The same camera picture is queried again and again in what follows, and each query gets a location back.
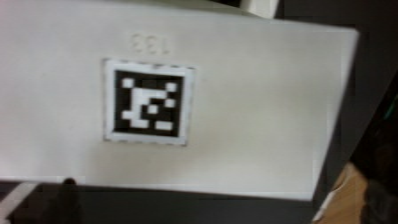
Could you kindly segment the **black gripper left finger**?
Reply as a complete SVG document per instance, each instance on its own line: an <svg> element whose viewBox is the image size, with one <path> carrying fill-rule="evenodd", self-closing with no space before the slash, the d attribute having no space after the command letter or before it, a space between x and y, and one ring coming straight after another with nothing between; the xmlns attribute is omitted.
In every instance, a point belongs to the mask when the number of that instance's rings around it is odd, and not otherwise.
<svg viewBox="0 0 398 224"><path fill-rule="evenodd" d="M0 180L0 224L84 224L79 185Z"/></svg>

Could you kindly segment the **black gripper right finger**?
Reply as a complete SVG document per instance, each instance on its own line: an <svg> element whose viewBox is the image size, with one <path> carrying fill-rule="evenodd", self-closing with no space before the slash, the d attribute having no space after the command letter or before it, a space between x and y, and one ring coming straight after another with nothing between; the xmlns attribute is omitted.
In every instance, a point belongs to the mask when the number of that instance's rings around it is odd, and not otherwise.
<svg viewBox="0 0 398 224"><path fill-rule="evenodd" d="M367 179L360 224L398 224L398 161L353 159Z"/></svg>

